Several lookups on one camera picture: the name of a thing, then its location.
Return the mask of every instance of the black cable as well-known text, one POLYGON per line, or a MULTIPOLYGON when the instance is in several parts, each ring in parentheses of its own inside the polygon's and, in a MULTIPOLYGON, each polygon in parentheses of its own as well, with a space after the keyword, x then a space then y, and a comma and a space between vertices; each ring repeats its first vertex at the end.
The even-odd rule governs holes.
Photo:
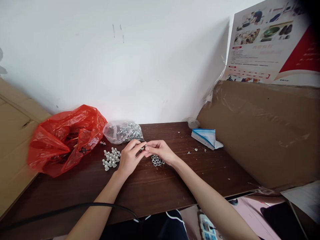
POLYGON ((126 207, 123 207, 123 206, 120 206, 120 205, 115 205, 115 204, 111 204, 111 203, 80 203, 80 204, 72 205, 72 206, 69 206, 69 207, 60 208, 60 209, 57 209, 57 210, 54 210, 54 211, 51 211, 51 212, 39 214, 39 215, 36 215, 34 217, 26 218, 26 219, 21 220, 19 222, 10 224, 9 226, 1 228, 0 229, 0 233, 4 233, 4 232, 9 231, 11 229, 14 229, 14 228, 20 227, 22 225, 25 225, 25 224, 28 224, 28 223, 32 223, 32 222, 35 222, 35 221, 38 221, 38 220, 41 220, 41 219, 44 219, 44 218, 48 218, 48 217, 52 217, 52 216, 55 216, 55 215, 58 215, 58 214, 61 214, 61 213, 69 212, 69 211, 74 210, 76 208, 90 207, 90 206, 105 206, 105 207, 120 208, 122 210, 126 210, 127 212, 131 213, 135 217, 135 219, 139 223, 141 223, 141 221, 139 220, 138 216, 133 211, 131 211, 129 208, 126 208, 126 207))

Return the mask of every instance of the cardboard panel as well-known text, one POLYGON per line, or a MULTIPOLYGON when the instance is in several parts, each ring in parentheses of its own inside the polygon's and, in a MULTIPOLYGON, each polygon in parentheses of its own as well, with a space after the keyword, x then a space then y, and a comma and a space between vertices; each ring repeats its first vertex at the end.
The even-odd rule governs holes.
POLYGON ((8 103, 0 105, 0 161, 30 138, 37 123, 8 103))
POLYGON ((29 142, 50 114, 0 78, 0 218, 38 174, 27 165, 29 142))
POLYGON ((4 104, 4 103, 5 103, 5 101, 0 98, 0 106, 1 106, 2 104, 4 104))
POLYGON ((51 115, 41 106, 22 92, 18 91, 0 77, 1 98, 27 115, 37 123, 47 120, 51 115))
POLYGON ((319 168, 319 93, 309 87, 223 81, 202 128, 262 186, 285 190, 315 181, 319 168))

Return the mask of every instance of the red graphic on poster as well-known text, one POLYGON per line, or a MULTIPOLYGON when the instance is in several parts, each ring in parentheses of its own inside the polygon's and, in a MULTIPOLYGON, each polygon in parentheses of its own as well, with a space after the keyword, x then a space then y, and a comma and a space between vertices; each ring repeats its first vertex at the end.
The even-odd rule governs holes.
POLYGON ((308 27, 280 72, 296 69, 320 72, 319 44, 312 26, 308 27))

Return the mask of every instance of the wooden table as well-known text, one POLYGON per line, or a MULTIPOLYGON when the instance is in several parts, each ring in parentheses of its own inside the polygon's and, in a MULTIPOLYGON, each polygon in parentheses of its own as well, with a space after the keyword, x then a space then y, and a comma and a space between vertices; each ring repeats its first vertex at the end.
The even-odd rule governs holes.
MULTIPOLYGON (((142 124, 146 141, 163 139, 204 181, 224 197, 256 189, 257 182, 223 149, 210 150, 191 137, 187 122, 142 124)), ((104 170, 103 150, 122 150, 126 144, 97 145, 70 171, 57 178, 39 174, 0 222, 0 226, 66 206, 92 202, 108 183, 115 169, 104 170)), ((129 176, 116 204, 133 210, 138 217, 196 204, 187 186, 167 164, 154 167, 151 158, 142 159, 129 176)), ((46 239, 67 234, 85 209, 78 209, 30 223, 0 236, 1 239, 46 239)), ((132 219, 132 215, 113 209, 107 224, 132 219)))

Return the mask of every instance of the pile of nuts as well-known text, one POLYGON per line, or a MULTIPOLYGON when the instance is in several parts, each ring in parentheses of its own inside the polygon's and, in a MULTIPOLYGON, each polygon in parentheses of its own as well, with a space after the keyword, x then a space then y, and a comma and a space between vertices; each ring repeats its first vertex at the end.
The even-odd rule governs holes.
POLYGON ((107 152, 106 150, 103 150, 104 155, 107 157, 107 160, 102 160, 102 164, 104 165, 104 168, 106 171, 109 170, 111 167, 116 167, 116 162, 119 162, 119 157, 121 156, 121 153, 116 148, 111 148, 111 153, 107 152))
POLYGON ((152 155, 151 162, 155 167, 160 166, 161 164, 165 164, 165 162, 158 155, 152 155))

